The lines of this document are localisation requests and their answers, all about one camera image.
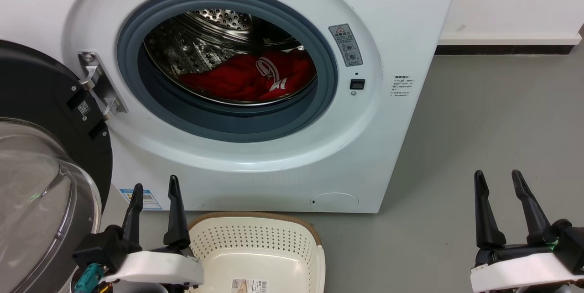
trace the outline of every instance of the laundry basket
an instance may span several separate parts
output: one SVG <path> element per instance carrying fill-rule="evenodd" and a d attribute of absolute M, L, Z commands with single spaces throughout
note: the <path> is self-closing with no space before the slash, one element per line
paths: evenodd
<path fill-rule="evenodd" d="M 188 225 L 204 284 L 190 293 L 323 293 L 325 254 L 316 230 L 292 216 L 214 212 Z"/>

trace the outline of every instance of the teal connector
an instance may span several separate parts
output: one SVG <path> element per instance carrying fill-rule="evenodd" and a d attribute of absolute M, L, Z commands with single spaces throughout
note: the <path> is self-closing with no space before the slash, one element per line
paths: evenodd
<path fill-rule="evenodd" d="M 85 269 L 81 279 L 75 284 L 75 293 L 91 293 L 104 278 L 104 268 L 97 263 L 92 263 Z"/>

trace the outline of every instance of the brown basket rim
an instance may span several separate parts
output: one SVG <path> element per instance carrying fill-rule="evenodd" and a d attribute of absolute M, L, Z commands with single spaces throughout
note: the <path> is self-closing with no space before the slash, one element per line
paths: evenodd
<path fill-rule="evenodd" d="M 275 213 L 267 213 L 267 212 L 252 212 L 252 211 L 226 211 L 226 212 L 210 212 L 207 214 L 203 214 L 199 216 L 195 220 L 192 220 L 190 224 L 188 224 L 188 231 L 190 231 L 196 224 L 212 219 L 212 218 L 265 218 L 265 219 L 272 219 L 272 220 L 281 220 L 287 222 L 293 222 L 295 224 L 301 225 L 304 228 L 308 229 L 310 233 L 313 235 L 314 241 L 318 246 L 322 246 L 323 243 L 321 242 L 321 237 L 318 235 L 317 230 L 309 224 L 307 221 L 302 220 L 300 218 L 296 218 L 295 216 L 289 215 L 282 215 L 282 214 L 275 214 Z"/>

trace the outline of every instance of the wall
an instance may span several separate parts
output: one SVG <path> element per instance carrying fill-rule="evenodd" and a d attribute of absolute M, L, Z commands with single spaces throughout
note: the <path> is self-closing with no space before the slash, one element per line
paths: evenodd
<path fill-rule="evenodd" d="M 584 0 L 453 0 L 440 45 L 575 45 Z"/>

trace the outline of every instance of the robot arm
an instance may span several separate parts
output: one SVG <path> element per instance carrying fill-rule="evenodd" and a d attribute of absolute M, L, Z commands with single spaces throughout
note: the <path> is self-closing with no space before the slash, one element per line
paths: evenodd
<path fill-rule="evenodd" d="M 93 293 L 97 287 L 110 292 L 119 280 L 134 283 L 159 283 L 169 293 L 182 293 L 203 284 L 203 266 L 190 249 L 190 237 L 178 178 L 171 175 L 168 189 L 171 200 L 165 247 L 142 251 L 139 241 L 143 188 L 134 187 L 123 226 L 111 225 L 103 233 L 86 235 L 73 254 L 85 270 L 73 293 Z"/>
<path fill-rule="evenodd" d="M 513 170 L 515 193 L 523 205 L 529 235 L 526 245 L 507 245 L 488 200 L 482 171 L 475 172 L 476 293 L 569 293 L 584 284 L 584 228 L 567 220 L 549 224 L 521 172 Z"/>

